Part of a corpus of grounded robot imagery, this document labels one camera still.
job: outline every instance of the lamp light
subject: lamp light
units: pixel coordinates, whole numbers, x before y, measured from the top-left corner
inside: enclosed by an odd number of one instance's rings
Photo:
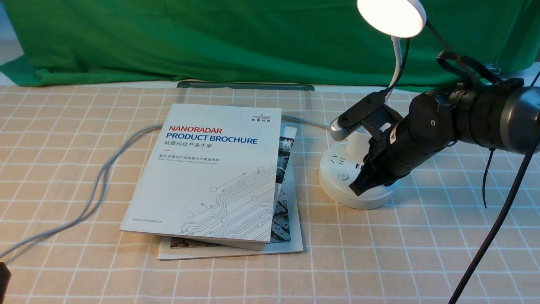
[[[394,37],[414,37],[427,21],[426,11],[418,0],[356,0],[356,6],[369,25]]]

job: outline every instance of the desk lamp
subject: desk lamp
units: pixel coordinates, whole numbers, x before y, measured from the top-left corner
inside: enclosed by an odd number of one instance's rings
[[[418,0],[357,0],[356,6],[366,22],[391,37],[396,66],[390,83],[395,84],[403,63],[400,38],[411,38],[422,31],[427,21],[426,11]],[[362,158],[368,154],[370,137],[363,128],[351,133],[347,142],[337,144],[323,154],[319,170],[319,182],[330,198],[360,210],[386,204],[398,186],[398,182],[388,187],[379,186],[360,196],[349,188],[351,180],[362,169]]]

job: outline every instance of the brochure logo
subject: brochure logo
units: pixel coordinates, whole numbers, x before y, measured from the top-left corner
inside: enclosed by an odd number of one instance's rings
[[[251,121],[260,121],[260,122],[270,122],[270,116],[263,115],[253,115]]]

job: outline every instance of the brochure cover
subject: brochure cover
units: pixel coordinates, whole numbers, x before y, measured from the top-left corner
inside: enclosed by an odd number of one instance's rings
[[[281,109],[173,104],[120,230],[271,240]]]
[[[274,211],[271,240],[270,243],[264,245],[262,250],[240,249],[181,237],[162,237],[159,245],[158,259],[187,260],[206,257],[278,254],[302,251],[303,242],[300,218],[298,216],[298,205],[296,203],[294,170],[289,168],[285,172],[285,179],[281,187],[278,204]]]

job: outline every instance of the green cloth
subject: green cloth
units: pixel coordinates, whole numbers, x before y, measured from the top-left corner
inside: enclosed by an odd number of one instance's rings
[[[3,2],[25,56],[0,71],[23,86],[186,78],[387,85],[394,71],[390,37],[362,19],[355,0]],[[454,51],[503,70],[534,61],[540,37],[523,29],[540,28],[540,0],[422,3]],[[400,85],[455,80],[435,62],[441,50],[427,29],[413,38]]]

